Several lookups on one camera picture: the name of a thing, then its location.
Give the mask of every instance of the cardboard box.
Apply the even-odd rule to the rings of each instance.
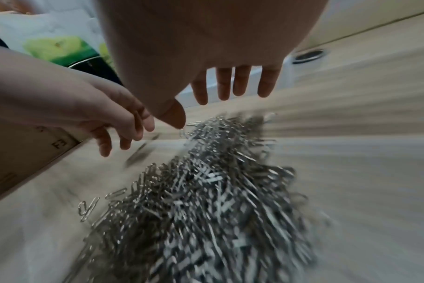
[[[0,197],[77,144],[62,129],[0,121]]]

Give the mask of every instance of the table surface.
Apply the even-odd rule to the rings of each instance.
[[[334,220],[310,282],[424,283],[424,15],[325,48],[297,67],[295,88],[189,108],[188,121],[277,114],[264,129],[278,139],[270,162],[295,168],[296,189]],[[107,159],[89,141],[1,200],[0,282],[61,282],[88,232],[78,203],[181,150],[178,131],[157,132]]]

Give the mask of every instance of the hand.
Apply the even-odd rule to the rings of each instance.
[[[182,128],[175,96],[191,83],[207,103],[205,70],[217,67],[218,93],[246,91],[251,66],[262,66],[258,94],[274,88],[284,58],[302,41],[327,0],[95,1],[109,51],[124,85],[156,118]]]
[[[76,126],[97,140],[100,154],[112,149],[107,127],[120,147],[153,131],[154,118],[126,88],[108,80],[0,47],[0,118],[22,124]]]

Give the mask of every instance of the pile of paper clips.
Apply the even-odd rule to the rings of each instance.
[[[196,123],[186,154],[151,164],[130,187],[79,215],[91,232],[64,282],[294,282],[315,262],[309,225],[289,190],[291,167],[264,164],[262,117]]]

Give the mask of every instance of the wooden table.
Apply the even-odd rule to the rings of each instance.
[[[424,283],[424,15],[404,22],[327,46],[322,62],[297,69],[294,89],[188,110],[188,121],[277,113],[265,128],[278,139],[271,162],[294,167],[296,188],[335,221],[310,282]],[[177,131],[157,131],[142,152],[144,141],[107,159],[87,142],[1,200],[0,282],[61,282],[88,231],[78,203],[182,148]]]

